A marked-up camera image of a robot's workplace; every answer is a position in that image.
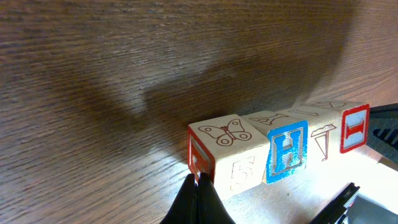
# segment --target blue block face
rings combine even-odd
[[[307,121],[271,130],[267,137],[271,143],[266,167],[267,184],[278,182],[305,168],[307,163]]]

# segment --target toy block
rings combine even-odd
[[[269,141],[236,114],[188,125],[188,166],[210,175],[222,200],[261,183]]]
[[[346,153],[366,144],[369,126],[369,104],[345,100],[319,100],[307,106],[339,112],[341,116],[340,153]]]
[[[308,122],[283,113],[261,111],[242,116],[270,144],[263,182],[273,184],[297,171],[307,163]]]
[[[297,106],[276,113],[308,121],[307,165],[309,167],[340,155],[339,112],[311,106]]]

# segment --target red block face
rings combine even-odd
[[[369,105],[346,110],[341,125],[340,152],[346,153],[366,144],[369,126]]]
[[[188,127],[188,167],[197,182],[201,172],[206,172],[210,175],[211,181],[214,181],[215,160],[213,155],[205,147],[205,145],[198,139],[197,135]]]

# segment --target wood grain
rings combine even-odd
[[[386,0],[1,1],[0,222],[158,223],[188,123],[397,103],[397,21]]]

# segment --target butterfly drawing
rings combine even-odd
[[[214,126],[200,126],[199,130],[217,139],[216,143],[220,146],[232,146],[236,139],[241,141],[251,139],[251,134],[244,131],[240,119],[233,119],[227,126],[220,128]]]

